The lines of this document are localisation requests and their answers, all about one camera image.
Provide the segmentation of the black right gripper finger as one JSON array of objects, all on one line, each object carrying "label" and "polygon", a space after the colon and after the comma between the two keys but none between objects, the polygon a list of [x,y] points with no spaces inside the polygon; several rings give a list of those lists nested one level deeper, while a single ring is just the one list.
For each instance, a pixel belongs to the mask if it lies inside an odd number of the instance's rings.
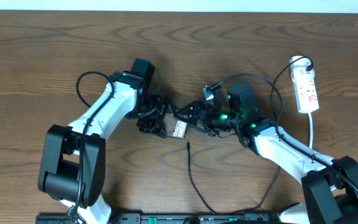
[{"label": "black right gripper finger", "polygon": [[173,116],[185,123],[197,123],[200,119],[201,109],[204,103],[202,101],[193,101],[182,109],[178,109]]},{"label": "black right gripper finger", "polygon": [[208,136],[212,136],[212,137],[215,137],[215,136],[216,136],[216,133],[215,133],[211,128],[209,128],[209,127],[203,127],[203,128],[201,128],[201,127],[199,127],[199,126],[197,126],[197,125],[192,125],[192,124],[190,124],[190,123],[187,123],[187,126],[188,126],[189,128],[194,129],[195,131],[198,131],[198,132],[202,133],[202,134],[205,134],[205,135],[208,135]]}]

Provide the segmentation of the bronze Galaxy smartphone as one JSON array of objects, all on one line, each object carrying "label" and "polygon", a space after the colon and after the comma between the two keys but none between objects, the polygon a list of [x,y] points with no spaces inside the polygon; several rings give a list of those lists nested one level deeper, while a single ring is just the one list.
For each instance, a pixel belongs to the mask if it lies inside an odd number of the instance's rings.
[{"label": "bronze Galaxy smartphone", "polygon": [[165,115],[163,128],[168,138],[185,139],[187,123],[176,119],[173,113]]}]

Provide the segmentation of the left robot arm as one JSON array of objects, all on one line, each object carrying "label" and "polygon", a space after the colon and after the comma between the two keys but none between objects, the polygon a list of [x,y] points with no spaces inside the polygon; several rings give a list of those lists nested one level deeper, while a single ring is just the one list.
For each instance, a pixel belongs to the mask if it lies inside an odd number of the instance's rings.
[{"label": "left robot arm", "polygon": [[112,208],[101,191],[106,173],[106,141],[122,119],[135,120],[139,131],[166,138],[163,119],[172,111],[168,97],[149,93],[155,66],[136,58],[128,71],[101,74],[101,96],[67,126],[46,133],[38,188],[68,207],[70,220],[108,223]]}]

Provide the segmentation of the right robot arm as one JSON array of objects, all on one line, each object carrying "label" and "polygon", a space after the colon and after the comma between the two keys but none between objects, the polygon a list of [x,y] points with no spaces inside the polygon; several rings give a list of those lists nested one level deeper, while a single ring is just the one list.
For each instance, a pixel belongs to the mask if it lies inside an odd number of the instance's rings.
[{"label": "right robot arm", "polygon": [[261,116],[249,83],[227,88],[229,110],[218,100],[220,86],[207,86],[207,102],[193,101],[174,117],[201,132],[233,131],[256,155],[276,163],[302,186],[305,204],[278,214],[282,223],[358,223],[358,163],[349,156],[335,159],[315,151]]}]

